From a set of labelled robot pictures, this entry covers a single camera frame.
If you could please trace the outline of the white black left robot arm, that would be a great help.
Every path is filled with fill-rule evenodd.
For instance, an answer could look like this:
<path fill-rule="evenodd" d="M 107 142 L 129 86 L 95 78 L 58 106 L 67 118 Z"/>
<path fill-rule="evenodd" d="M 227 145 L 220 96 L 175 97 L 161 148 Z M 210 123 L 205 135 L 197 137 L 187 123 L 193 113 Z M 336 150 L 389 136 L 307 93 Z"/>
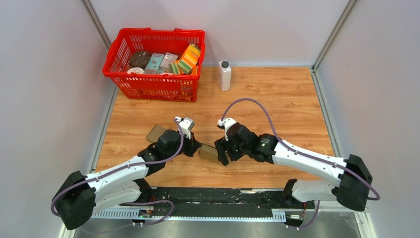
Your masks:
<path fill-rule="evenodd" d="M 87 175 L 71 173 L 53 197 L 51 210 L 68 230 L 74 230 L 115 205 L 147 205 L 152 196 L 145 177 L 163 169 L 168 159 L 180 154 L 192 157 L 200 147 L 194 135 L 166 130 L 157 142 L 122 164 Z"/>

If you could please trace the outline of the brown cardboard box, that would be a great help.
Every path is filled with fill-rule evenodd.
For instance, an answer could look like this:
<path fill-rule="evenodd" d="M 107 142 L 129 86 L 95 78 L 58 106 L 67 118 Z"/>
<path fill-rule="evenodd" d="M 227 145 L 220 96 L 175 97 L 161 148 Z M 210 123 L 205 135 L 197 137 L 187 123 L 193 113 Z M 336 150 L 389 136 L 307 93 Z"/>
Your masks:
<path fill-rule="evenodd" d="M 151 131 L 148 133 L 148 135 L 146 136 L 146 140 L 149 142 L 149 143 L 155 143 L 155 142 L 157 142 L 158 141 L 158 139 L 159 139 L 159 137 L 161 136 L 161 135 L 163 135 L 164 134 L 164 132 L 167 130 L 167 128 L 165 128 L 165 127 L 163 127 L 163 126 L 161 126 L 161 125 L 159 125 L 159 124 L 156 124 L 152 129 L 151 129 Z"/>

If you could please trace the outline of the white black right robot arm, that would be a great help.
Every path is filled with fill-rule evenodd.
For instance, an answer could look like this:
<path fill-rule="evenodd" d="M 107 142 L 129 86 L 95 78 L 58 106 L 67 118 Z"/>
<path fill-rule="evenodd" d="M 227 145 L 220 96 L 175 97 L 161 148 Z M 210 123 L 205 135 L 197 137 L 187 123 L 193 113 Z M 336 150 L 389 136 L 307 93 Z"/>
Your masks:
<path fill-rule="evenodd" d="M 224 165 L 248 156 L 257 162 L 285 165 L 320 177 L 317 181 L 290 179 L 285 185 L 283 203 L 294 208 L 301 202 L 336 200 L 342 206 L 362 212 L 370 200 L 372 175 L 361 157 L 323 155 L 279 140 L 271 134 L 257 136 L 231 118 L 219 120 L 224 136 L 215 141 L 218 160 Z"/>

